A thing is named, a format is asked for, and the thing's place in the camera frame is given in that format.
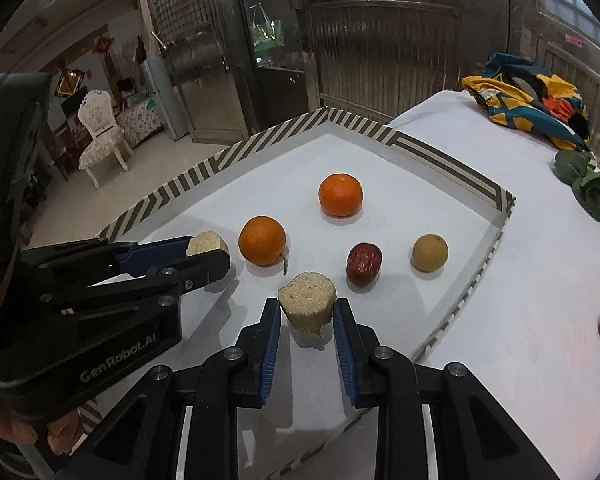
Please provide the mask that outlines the person's left hand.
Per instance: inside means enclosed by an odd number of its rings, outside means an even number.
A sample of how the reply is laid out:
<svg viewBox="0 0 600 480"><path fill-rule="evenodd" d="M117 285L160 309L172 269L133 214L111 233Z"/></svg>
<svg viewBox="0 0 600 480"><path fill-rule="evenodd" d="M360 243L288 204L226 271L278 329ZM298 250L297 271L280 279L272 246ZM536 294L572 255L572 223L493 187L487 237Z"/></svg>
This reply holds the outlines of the person's left hand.
<svg viewBox="0 0 600 480"><path fill-rule="evenodd" d="M47 443L56 455L70 452L82 434L84 426L78 410L47 424ZM0 403L0 438L18 445L35 444L38 434L28 422L17 418L8 406Z"/></svg>

